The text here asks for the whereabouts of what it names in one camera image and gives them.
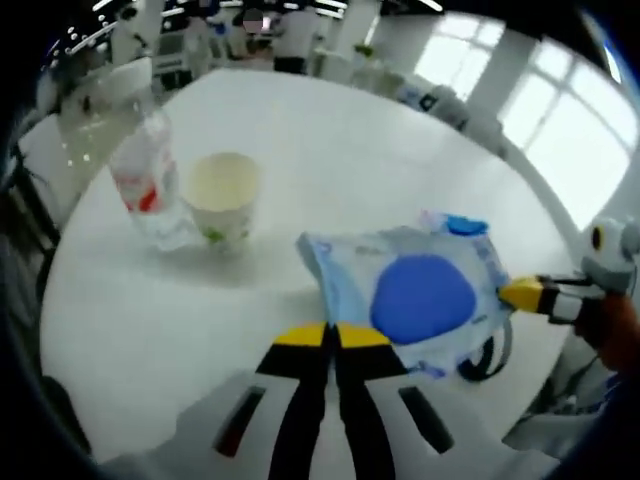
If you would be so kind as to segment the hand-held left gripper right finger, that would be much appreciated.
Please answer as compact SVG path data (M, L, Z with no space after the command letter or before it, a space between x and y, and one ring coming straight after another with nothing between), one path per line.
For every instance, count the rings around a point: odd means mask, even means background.
M359 479L544 479L555 461L491 433L458 394L409 372L387 337L338 323L340 417Z

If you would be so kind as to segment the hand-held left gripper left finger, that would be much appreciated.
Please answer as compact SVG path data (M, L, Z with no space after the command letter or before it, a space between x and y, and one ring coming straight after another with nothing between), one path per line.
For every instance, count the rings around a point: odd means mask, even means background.
M307 479L324 417L330 328L294 327L253 371L180 413L173 436L103 464L109 479Z

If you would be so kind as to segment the person's right hand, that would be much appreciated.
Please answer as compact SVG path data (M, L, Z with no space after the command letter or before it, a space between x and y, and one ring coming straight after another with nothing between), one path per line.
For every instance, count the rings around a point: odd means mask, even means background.
M639 320L631 299L607 294L574 326L609 370L628 373L639 366Z

